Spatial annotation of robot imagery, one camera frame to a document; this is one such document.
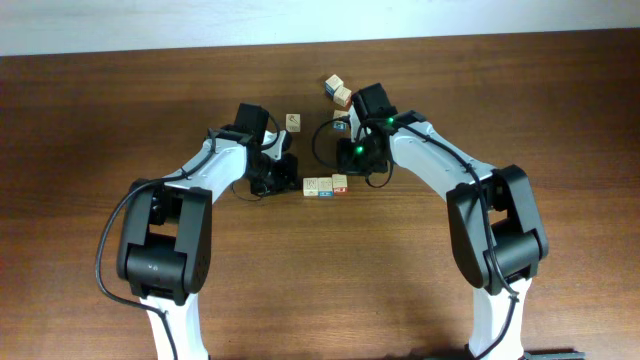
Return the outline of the wooden block red U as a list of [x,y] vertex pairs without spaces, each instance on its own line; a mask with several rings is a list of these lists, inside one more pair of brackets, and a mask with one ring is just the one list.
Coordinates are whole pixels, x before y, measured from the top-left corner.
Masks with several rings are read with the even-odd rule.
[[348,191],[348,179],[344,174],[333,174],[332,188],[335,195],[344,194]]

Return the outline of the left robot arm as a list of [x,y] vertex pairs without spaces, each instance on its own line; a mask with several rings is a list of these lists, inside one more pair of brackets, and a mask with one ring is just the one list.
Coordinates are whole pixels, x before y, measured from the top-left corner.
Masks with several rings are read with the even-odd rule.
[[208,130],[199,152],[157,179],[138,179],[114,212],[124,216],[116,272],[147,312],[161,359],[206,359],[198,294],[212,254],[215,201],[245,178],[251,198],[286,193],[297,185],[292,138],[268,131],[275,118],[242,103],[235,121]]

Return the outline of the wooden block shell drawing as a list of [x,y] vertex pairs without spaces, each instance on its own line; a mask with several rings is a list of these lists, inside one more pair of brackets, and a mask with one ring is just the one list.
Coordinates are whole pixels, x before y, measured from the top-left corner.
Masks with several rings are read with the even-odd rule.
[[303,195],[305,197],[316,197],[319,194],[318,178],[303,179]]

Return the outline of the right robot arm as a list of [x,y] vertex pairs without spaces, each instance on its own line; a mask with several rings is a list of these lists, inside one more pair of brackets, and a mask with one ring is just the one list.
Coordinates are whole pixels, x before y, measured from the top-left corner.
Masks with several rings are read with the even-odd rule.
[[350,99],[351,135],[337,145],[342,174],[409,170],[446,203],[454,261],[473,289],[471,359],[523,359],[524,300],[549,243],[526,173],[478,161],[426,117],[399,112],[381,84]]

